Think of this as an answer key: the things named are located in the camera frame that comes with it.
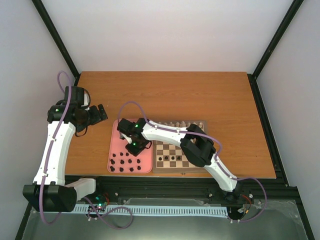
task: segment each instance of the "black aluminum frame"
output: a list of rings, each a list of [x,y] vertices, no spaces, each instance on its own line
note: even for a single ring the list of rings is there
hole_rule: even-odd
[[[294,18],[295,14],[299,10],[304,0],[293,0],[287,13],[285,14],[282,22],[280,23],[277,31],[271,39],[268,47],[266,48],[261,60],[256,66],[252,74],[248,74],[249,84],[251,86],[253,98],[256,104],[256,108],[260,117],[261,125],[263,128],[264,136],[267,142],[267,146],[270,152],[274,170],[276,173],[276,179],[260,179],[263,184],[268,199],[271,200],[295,200],[304,229],[310,240],[314,240],[304,206],[302,204],[299,191],[297,187],[289,186],[288,179],[279,155],[277,144],[268,120],[266,109],[259,91],[257,84],[257,78],[262,72],[264,66],[268,62],[271,54]],[[80,79],[80,73],[78,72],[71,56],[69,55],[60,35],[52,22],[44,4],[41,0],[32,0],[35,8],[41,16],[44,24],[46,25],[49,33],[55,41],[58,49],[60,50],[65,62],[67,63],[70,71],[72,72],[75,83],[77,86]],[[81,176],[66,176],[66,184],[78,180]],[[210,204],[221,204],[222,206],[233,207],[226,201],[216,200],[215,193],[219,190],[217,182],[213,178],[154,178],[154,177],[114,177],[104,176],[99,177],[100,184],[108,189],[110,201],[118,202],[119,200],[125,200],[130,198],[188,198],[199,199]],[[246,180],[243,183],[243,190],[246,193],[254,195],[255,199],[263,199],[264,195],[260,187],[256,182],[252,180]],[[21,240],[26,228],[28,218],[30,215],[31,206],[28,205],[22,219],[19,231],[16,235],[16,240]]]

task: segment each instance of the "pink tray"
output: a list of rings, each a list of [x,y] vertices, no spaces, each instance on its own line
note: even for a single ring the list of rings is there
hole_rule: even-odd
[[[137,119],[128,119],[129,121],[136,122]],[[126,173],[126,174],[146,174],[152,170],[152,147],[149,149],[143,150],[138,156],[133,156],[130,154],[127,149],[126,145],[128,142],[126,140],[121,140],[119,132],[117,131],[118,121],[114,121],[112,126],[112,135],[111,135],[111,142],[110,142],[110,150],[109,150],[109,157],[108,157],[108,165],[107,168],[111,173]]]

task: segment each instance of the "orange wooden tabletop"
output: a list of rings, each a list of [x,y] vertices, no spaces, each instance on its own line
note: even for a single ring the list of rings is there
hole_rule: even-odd
[[[208,134],[223,144],[220,159],[237,177],[275,178],[256,104],[245,72],[82,72],[79,87],[91,105],[103,104],[108,120],[73,137],[67,175],[206,177],[203,173],[111,173],[107,169],[112,125],[121,105],[136,101],[154,121],[206,120]],[[142,117],[128,105],[122,118]]]

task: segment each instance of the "wooden chessboard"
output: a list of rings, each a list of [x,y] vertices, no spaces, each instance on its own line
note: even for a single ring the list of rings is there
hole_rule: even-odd
[[[207,122],[204,120],[170,120],[166,122],[158,122],[159,124],[171,127],[189,127],[190,124],[198,125],[202,131],[206,133]],[[197,167],[191,164],[182,149],[178,146],[162,142],[153,141],[153,167],[154,173],[203,173],[206,170],[203,167]]]

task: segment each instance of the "white robotic arm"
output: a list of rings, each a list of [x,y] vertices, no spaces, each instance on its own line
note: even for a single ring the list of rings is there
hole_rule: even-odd
[[[149,121],[153,126],[147,124],[143,118],[140,118],[137,123],[130,124],[130,122],[126,119],[122,119],[118,125],[118,130],[122,138],[128,141],[127,150],[134,155],[139,154],[138,151],[148,144],[149,141],[161,141],[169,144],[173,144],[175,146],[181,147],[187,159],[194,165],[198,167],[204,167],[217,181],[219,187],[226,192],[232,192],[237,185],[237,181],[234,180],[237,177],[233,175],[227,167],[222,163],[222,161],[217,157],[217,161],[215,160],[216,150],[213,147],[213,144],[209,141],[204,142],[203,144],[199,141],[197,148],[191,149],[190,147],[195,147],[197,142],[193,144],[190,139],[186,137],[186,133],[188,129],[186,127],[172,127],[167,125],[161,125],[153,121]],[[198,126],[194,126],[198,128],[199,133],[205,134],[200,130]],[[208,153],[207,157],[208,161],[202,163],[201,156],[202,154],[202,146],[200,144],[205,145],[204,148],[211,148],[211,152]]]
[[[93,178],[81,178],[65,185],[66,160],[72,137],[84,129],[87,131],[88,126],[106,120],[108,117],[102,104],[98,107],[89,107],[88,91],[73,86],[71,88],[71,103],[55,138],[53,138],[66,108],[68,90],[66,88],[64,100],[57,102],[48,111],[48,135],[42,161],[33,179],[33,184],[25,185],[22,191],[23,196],[38,211],[43,176],[45,176],[43,186],[43,209],[45,212],[71,212],[77,201],[96,191],[96,180]],[[47,156],[49,159],[45,171]]]

